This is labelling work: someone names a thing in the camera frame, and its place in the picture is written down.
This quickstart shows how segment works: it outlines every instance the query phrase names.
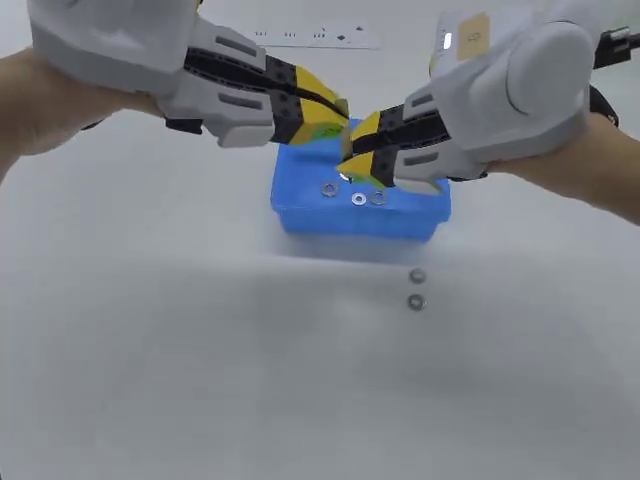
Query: yellow sticker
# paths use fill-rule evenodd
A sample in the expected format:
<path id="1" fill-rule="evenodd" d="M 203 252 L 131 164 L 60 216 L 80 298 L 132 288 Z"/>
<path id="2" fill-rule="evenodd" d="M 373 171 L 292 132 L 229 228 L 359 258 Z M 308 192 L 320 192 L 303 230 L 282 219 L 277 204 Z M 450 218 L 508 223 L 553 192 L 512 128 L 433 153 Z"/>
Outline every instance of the yellow sticker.
<path id="1" fill-rule="evenodd" d="M 490 20 L 485 12 L 458 25 L 458 61 L 484 55 L 490 47 Z"/>

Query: white robotic arm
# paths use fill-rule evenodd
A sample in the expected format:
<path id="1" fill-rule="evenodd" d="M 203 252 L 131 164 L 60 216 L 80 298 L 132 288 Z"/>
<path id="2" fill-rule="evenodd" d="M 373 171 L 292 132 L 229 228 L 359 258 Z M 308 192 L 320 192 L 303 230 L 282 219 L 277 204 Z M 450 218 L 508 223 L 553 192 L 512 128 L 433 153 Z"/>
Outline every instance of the white robotic arm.
<path id="1" fill-rule="evenodd" d="M 338 135 L 346 102 L 198 12 L 201 0 L 28 0 L 33 46 L 76 80 L 154 96 L 167 126 L 223 147 Z"/>
<path id="2" fill-rule="evenodd" d="M 587 128 L 599 19 L 589 0 L 443 15 L 430 83 L 356 127 L 338 170 L 437 193 L 440 179 L 568 143 Z"/>

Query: white table surface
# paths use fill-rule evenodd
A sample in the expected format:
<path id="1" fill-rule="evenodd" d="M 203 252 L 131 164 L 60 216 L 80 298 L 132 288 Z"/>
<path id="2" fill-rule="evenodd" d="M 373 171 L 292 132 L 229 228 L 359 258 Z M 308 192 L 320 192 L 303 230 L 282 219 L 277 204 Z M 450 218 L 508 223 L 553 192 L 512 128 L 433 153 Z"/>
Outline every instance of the white table surface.
<path id="1" fill-rule="evenodd" d="M 426 81 L 437 12 L 465 3 L 251 2 L 205 12 L 381 34 L 378 52 L 272 51 L 359 116 Z M 23 2 L 0 14 L 7 54 L 28 42 Z M 636 136 L 639 75 L 595 80 Z M 293 239 L 269 207 L 274 158 L 123 114 L 11 172 L 5 480 L 637 478 L 640 229 L 495 176 L 454 187 L 425 247 Z"/>

